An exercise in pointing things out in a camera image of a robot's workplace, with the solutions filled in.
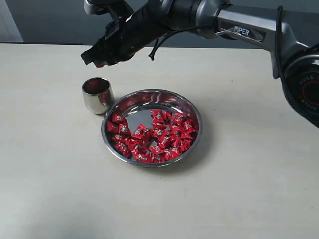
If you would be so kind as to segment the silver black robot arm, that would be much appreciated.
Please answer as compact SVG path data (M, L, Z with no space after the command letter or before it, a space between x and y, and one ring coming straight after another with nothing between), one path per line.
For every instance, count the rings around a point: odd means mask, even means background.
M134 11L124 0L87 0L89 15L108 13L112 21L97 43L82 53L85 64L112 66L130 60L150 43L150 58L181 32L223 37L258 46L271 54L289 105L319 124L319 16L316 13L236 6L228 0L150 0Z

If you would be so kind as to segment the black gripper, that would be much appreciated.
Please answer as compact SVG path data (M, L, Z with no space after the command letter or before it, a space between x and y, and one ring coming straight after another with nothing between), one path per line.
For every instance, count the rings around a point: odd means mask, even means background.
M96 44L84 51L81 58L86 65L113 66L130 60L135 53L168 32L169 27L153 18L145 5L127 18L119 31L108 36L103 47Z

